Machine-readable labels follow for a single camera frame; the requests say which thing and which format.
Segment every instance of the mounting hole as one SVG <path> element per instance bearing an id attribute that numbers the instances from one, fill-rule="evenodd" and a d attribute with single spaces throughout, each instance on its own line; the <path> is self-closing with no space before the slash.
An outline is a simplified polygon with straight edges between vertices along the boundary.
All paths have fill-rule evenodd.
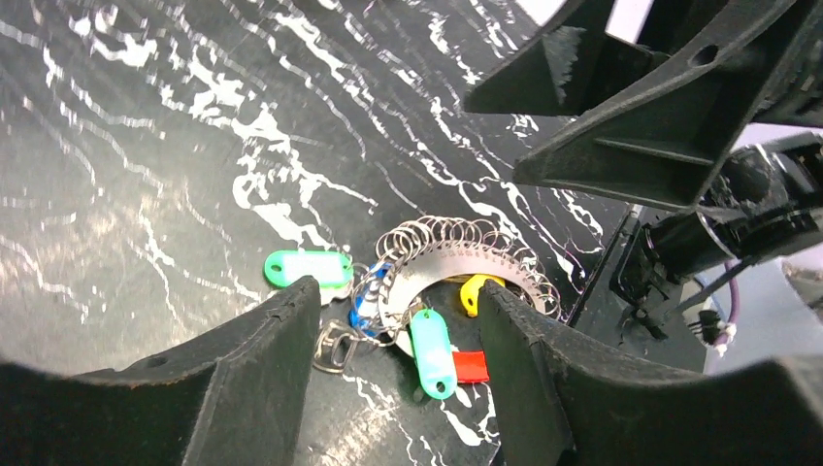
<path id="1" fill-rule="evenodd" d="M 717 53 L 719 51 L 720 51 L 720 49 L 715 44 L 712 44 L 710 46 L 705 46 L 702 49 L 700 49 L 700 51 L 695 53 L 695 56 L 693 56 L 689 60 L 689 64 L 692 65 L 692 66 L 706 66 L 706 65 L 709 65 L 709 64 L 711 64 L 711 62 L 714 61 L 715 58 L 717 58 Z"/>
<path id="2" fill-rule="evenodd" d="M 169 358 L 166 356 L 152 356 L 146 360 L 146 367 L 149 369 L 153 367 L 160 367 L 167 362 L 169 362 Z"/>

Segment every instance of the teal key tag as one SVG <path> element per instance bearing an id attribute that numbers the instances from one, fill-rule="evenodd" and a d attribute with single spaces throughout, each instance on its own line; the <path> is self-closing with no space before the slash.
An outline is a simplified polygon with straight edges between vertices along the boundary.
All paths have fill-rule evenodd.
<path id="1" fill-rule="evenodd" d="M 354 278 L 348 257 L 327 250 L 278 250 L 263 266 L 263 275 L 274 286 L 285 288 L 310 275 L 321 288 L 347 286 Z"/>
<path id="2" fill-rule="evenodd" d="M 424 309 L 411 318 L 409 329 L 420 386 L 436 400 L 448 398 L 457 388 L 457 369 L 445 320 L 433 309 Z"/>

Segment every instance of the blue key tag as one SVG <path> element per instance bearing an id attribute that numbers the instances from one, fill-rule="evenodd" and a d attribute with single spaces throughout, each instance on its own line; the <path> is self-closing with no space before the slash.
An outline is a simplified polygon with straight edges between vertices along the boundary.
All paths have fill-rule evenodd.
<path id="1" fill-rule="evenodd" d="M 369 270 L 375 274 L 375 277 L 377 277 L 378 279 L 382 279 L 383 277 L 385 277 L 385 274 L 389 268 L 391 268 L 391 264 L 382 264 L 381 266 L 375 264 Z M 378 292 L 379 288 L 380 283 L 373 282 L 369 286 L 369 289 L 366 290 L 366 292 L 374 294 Z M 375 333 L 375 331 L 373 330 L 368 329 L 367 327 L 372 321 L 375 321 L 377 319 L 377 301 L 366 301 L 365 299 L 363 299 L 363 296 L 357 296 L 354 298 L 354 303 L 351 308 L 351 311 L 348 312 L 348 323 L 351 324 L 352 327 L 362 330 L 367 337 L 375 337 L 377 336 L 377 333 Z"/>
<path id="2" fill-rule="evenodd" d="M 420 386 L 436 400 L 448 398 L 457 388 L 457 369 L 445 320 L 433 309 L 423 309 L 411 318 L 409 329 Z"/>

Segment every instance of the black marble surface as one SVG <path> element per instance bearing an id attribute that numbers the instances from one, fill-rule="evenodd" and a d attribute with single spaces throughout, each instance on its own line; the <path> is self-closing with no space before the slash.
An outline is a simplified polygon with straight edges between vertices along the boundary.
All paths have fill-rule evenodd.
<path id="1" fill-rule="evenodd" d="M 569 312 L 626 213 L 508 182 L 562 121 L 460 111 L 536 29 L 512 2 L 3 7 L 0 352 L 34 367 L 125 367 L 264 299 L 271 251 L 368 263 L 383 231 L 423 214 L 520 237 Z M 490 458 L 488 386 L 415 404 L 415 377 L 392 349 L 313 373 L 297 463 Z"/>

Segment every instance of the metal clip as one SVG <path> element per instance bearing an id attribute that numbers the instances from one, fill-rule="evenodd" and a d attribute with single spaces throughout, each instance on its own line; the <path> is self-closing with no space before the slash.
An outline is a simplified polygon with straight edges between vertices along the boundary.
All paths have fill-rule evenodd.
<path id="1" fill-rule="evenodd" d="M 420 299 L 419 296 L 414 298 L 414 301 L 411 302 L 409 308 L 406 309 L 406 312 L 403 315 L 403 326 L 405 327 L 406 325 L 409 325 L 409 322 L 412 321 L 412 317 L 424 309 L 428 309 L 428 306 L 423 303 L 423 300 Z"/>
<path id="2" fill-rule="evenodd" d="M 354 355 L 360 337 L 348 324 L 335 318 L 328 320 L 317 336 L 314 347 L 313 366 L 329 373 L 341 374 Z M 342 351 L 342 357 L 335 357 Z"/>

